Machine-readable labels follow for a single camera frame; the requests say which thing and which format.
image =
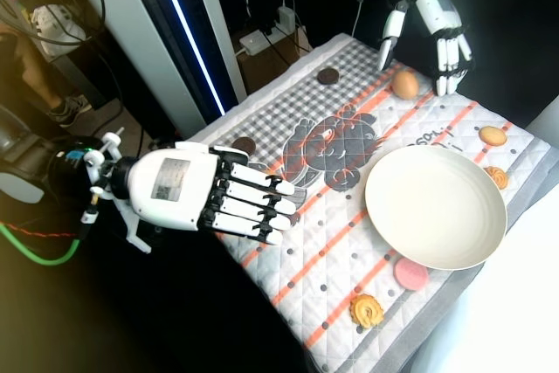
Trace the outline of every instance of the white plate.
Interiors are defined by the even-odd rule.
[[[418,264],[462,270],[485,261],[507,230],[507,207],[491,177],[462,155],[410,146],[370,171],[367,210],[381,236]]]

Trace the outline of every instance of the quilted mat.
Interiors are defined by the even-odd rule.
[[[399,256],[375,231],[364,201],[367,175],[381,157],[431,144],[502,168],[510,224],[558,160],[547,143],[477,102],[434,95],[420,74],[419,96],[399,99],[389,82],[406,67],[394,62],[380,73],[376,58],[374,49],[338,36],[193,139],[231,145],[249,136],[257,145],[251,165],[296,184],[298,211],[282,245],[220,237],[325,372],[398,371],[479,270],[430,270],[418,292],[398,285]],[[337,83],[317,81],[325,67],[339,72]],[[507,132],[504,146],[480,139],[488,125]],[[371,329],[354,324],[349,313],[363,293],[385,313]]]

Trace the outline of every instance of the led light strip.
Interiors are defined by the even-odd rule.
[[[181,5],[178,3],[178,0],[171,0],[171,2],[173,3],[173,6],[175,7],[176,14],[177,14],[179,20],[181,21],[181,24],[183,25],[184,33],[186,34],[186,37],[190,41],[190,45],[192,46],[192,50],[194,51],[194,55],[196,56],[196,58],[198,60],[198,63],[200,64],[200,68],[202,69],[202,73],[204,74],[204,77],[206,78],[206,81],[208,82],[208,86],[210,87],[211,94],[213,95],[213,98],[216,101],[217,107],[219,108],[219,112],[221,113],[221,115],[225,115],[224,107],[223,107],[223,105],[221,105],[221,100],[219,99],[219,96],[217,96],[216,88],[213,86],[213,82],[211,81],[211,77],[210,77],[210,74],[208,73],[208,69],[206,68],[206,64],[204,63],[204,60],[202,59],[202,55],[200,54],[200,51],[198,50],[198,46],[196,44],[196,41],[194,40],[194,37],[192,36],[192,32],[190,31],[190,27],[189,27],[188,23],[186,22],[186,17],[184,17],[184,13],[183,13],[183,10],[181,9]]]

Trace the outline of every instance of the egg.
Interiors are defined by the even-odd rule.
[[[403,100],[412,100],[418,96],[418,79],[412,72],[401,70],[392,78],[392,91]]]

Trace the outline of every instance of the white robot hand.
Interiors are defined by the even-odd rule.
[[[389,14],[383,31],[378,70],[386,69],[392,60],[394,47],[404,28],[405,14],[411,4],[418,7],[429,33],[437,39],[437,94],[456,92],[472,62],[472,50],[466,41],[462,21],[451,0],[402,0]],[[465,66],[460,65],[462,54]]]
[[[285,199],[294,186],[247,163],[241,150],[178,142],[137,162],[118,161],[110,183],[117,199],[129,200],[135,215],[156,226],[222,231],[278,245],[280,231],[291,227],[286,215],[296,210]],[[131,239],[138,246],[138,238]]]

